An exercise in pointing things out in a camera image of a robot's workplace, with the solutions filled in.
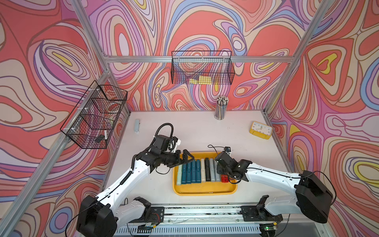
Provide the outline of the dark teal pruning pliers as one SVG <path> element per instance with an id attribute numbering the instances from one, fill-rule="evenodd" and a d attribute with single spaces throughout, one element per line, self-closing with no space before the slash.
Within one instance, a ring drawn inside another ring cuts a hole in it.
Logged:
<path id="1" fill-rule="evenodd" d="M 182 178 L 181 178 L 181 184 L 184 185 L 187 183 L 187 165 L 182 165 Z"/>

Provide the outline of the grey pruning pliers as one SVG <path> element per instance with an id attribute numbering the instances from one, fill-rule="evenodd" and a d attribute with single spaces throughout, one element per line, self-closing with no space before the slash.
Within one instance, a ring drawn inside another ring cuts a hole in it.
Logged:
<path id="1" fill-rule="evenodd" d="M 209 163 L 210 163 L 211 182 L 215 182 L 216 181 L 216 177 L 215 177 L 214 159 L 210 159 Z"/>

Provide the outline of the pale green pruning pliers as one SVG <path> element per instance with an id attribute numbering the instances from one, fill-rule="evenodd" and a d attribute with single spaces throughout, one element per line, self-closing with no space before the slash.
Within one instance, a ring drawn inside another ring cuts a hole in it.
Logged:
<path id="1" fill-rule="evenodd" d="M 182 184 L 182 174 L 183 174 L 183 166 L 179 165 L 178 171 L 177 171 L 177 180 L 176 180 L 176 185 L 178 186 Z"/>

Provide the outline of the grey pruning pliers angled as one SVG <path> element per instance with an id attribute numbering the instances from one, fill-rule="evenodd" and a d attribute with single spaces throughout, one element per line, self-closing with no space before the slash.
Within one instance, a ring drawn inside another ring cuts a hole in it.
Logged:
<path id="1" fill-rule="evenodd" d="M 216 182 L 220 182 L 221 177 L 220 177 L 220 174 L 218 173 L 218 163 L 216 160 L 214 160 L 214 170 L 215 170 L 215 180 Z"/>

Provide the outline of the black pruning pliers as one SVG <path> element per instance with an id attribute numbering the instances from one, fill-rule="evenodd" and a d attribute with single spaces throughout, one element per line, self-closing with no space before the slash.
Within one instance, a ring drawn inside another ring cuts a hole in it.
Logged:
<path id="1" fill-rule="evenodd" d="M 209 158 L 205 158 L 205 179 L 206 179 L 206 182 L 210 182 L 211 181 L 210 160 L 209 160 Z"/>

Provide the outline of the beige pruning pliers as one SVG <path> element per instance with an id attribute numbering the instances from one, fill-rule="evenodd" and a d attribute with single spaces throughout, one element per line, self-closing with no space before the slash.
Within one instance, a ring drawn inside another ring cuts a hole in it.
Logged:
<path id="1" fill-rule="evenodd" d="M 204 183 L 206 182 L 205 159 L 201 159 L 200 172 L 201 172 L 201 183 Z"/>

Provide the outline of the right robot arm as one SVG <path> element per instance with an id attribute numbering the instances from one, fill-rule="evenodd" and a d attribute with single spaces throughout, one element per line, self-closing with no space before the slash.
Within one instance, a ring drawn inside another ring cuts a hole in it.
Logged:
<path id="1" fill-rule="evenodd" d="M 236 161 L 227 152 L 215 159 L 217 169 L 234 183 L 241 181 L 261 183 L 279 189 L 286 194 L 280 197 L 262 196 L 256 212 L 265 215 L 303 214 L 308 219 L 325 224 L 334 203 L 332 192 L 314 172 L 288 173 L 260 166 L 252 161 Z"/>

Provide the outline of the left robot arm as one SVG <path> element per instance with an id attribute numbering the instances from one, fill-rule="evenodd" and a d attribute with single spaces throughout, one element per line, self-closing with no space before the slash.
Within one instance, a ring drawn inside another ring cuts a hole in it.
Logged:
<path id="1" fill-rule="evenodd" d="M 180 143 L 176 137 L 154 136 L 149 147 L 133 156 L 131 167 L 117 181 L 82 201 L 76 230 L 85 237 L 112 237 L 118 228 L 145 217 L 151 207 L 146 199 L 137 197 L 127 205 L 123 202 L 160 165 L 174 168 L 194 160 L 188 150 L 178 150 Z"/>

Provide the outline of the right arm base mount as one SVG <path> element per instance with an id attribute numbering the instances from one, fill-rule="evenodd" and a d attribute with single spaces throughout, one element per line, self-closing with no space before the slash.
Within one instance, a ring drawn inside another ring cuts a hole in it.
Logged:
<path id="1" fill-rule="evenodd" d="M 261 197 L 257 205 L 243 205 L 241 206 L 240 214 L 245 222 L 277 222 L 283 221 L 281 214 L 272 215 L 265 209 L 265 202 L 269 198 L 269 195 L 264 195 Z"/>

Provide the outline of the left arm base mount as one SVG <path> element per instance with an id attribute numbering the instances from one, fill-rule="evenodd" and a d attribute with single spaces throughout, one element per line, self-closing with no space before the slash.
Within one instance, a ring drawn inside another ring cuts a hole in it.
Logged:
<path id="1" fill-rule="evenodd" d="M 164 206 L 152 206 L 152 204 L 142 197 L 136 197 L 135 201 L 140 202 L 145 208 L 142 216 L 138 219 L 134 219 L 131 223 L 152 223 L 158 224 L 164 220 Z"/>

